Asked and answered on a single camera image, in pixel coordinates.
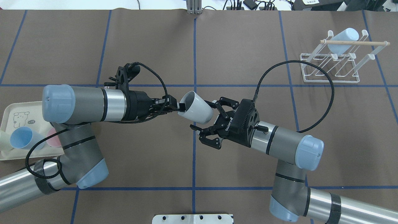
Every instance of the white wire rack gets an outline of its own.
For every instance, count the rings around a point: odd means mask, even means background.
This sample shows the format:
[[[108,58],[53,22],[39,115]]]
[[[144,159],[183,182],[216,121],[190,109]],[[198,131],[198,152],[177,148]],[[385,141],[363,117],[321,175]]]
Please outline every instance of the white wire rack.
[[[328,31],[328,37],[320,41],[320,44],[314,49],[311,54],[300,54],[300,60],[314,63],[324,69],[328,74],[332,73],[332,81],[334,83],[359,83],[358,70],[369,60],[374,60],[375,55],[383,48],[390,45],[389,42],[374,42],[366,41],[369,34],[366,30],[362,30],[362,36],[358,41],[333,41],[333,31]],[[328,44],[351,45],[342,55],[328,53]],[[365,55],[359,63],[355,63],[357,58],[355,52],[360,46],[377,46],[372,52]],[[301,64],[301,73],[304,82],[306,83],[328,83],[329,81],[322,76],[325,76],[319,70]]]

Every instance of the wooden dowel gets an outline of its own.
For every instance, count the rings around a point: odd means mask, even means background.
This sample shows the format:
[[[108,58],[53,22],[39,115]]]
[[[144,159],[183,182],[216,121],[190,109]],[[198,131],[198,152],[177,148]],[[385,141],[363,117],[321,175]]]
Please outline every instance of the wooden dowel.
[[[385,42],[374,42],[374,41],[338,41],[338,40],[321,40],[321,44],[338,44],[338,45],[363,45],[363,46],[386,46]]]

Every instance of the pink cup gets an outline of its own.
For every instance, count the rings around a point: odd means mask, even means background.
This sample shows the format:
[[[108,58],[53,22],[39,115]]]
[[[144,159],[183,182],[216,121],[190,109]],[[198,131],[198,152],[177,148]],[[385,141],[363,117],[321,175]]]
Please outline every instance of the pink cup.
[[[51,128],[49,130],[49,132],[47,132],[47,137],[52,134],[55,134],[55,133],[56,133],[55,128]],[[61,142],[59,141],[58,136],[54,136],[54,137],[50,138],[49,140],[47,140],[46,142],[51,147],[61,147]]]

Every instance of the gripper logo text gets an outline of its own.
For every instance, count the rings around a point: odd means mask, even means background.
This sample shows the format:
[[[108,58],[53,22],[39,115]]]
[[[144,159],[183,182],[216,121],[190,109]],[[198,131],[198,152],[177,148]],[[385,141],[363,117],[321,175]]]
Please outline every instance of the gripper logo text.
[[[229,121],[229,123],[228,123],[228,125],[227,125],[227,127],[225,129],[226,131],[228,131],[229,127],[231,126],[232,120],[233,120],[233,118],[231,118],[231,120]]]

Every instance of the cartoon bear drawing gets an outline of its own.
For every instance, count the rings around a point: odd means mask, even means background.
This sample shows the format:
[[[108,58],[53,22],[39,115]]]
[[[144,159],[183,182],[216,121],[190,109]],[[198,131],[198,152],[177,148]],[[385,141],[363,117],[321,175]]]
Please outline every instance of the cartoon bear drawing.
[[[28,114],[29,112],[14,113],[14,128],[25,126]]]

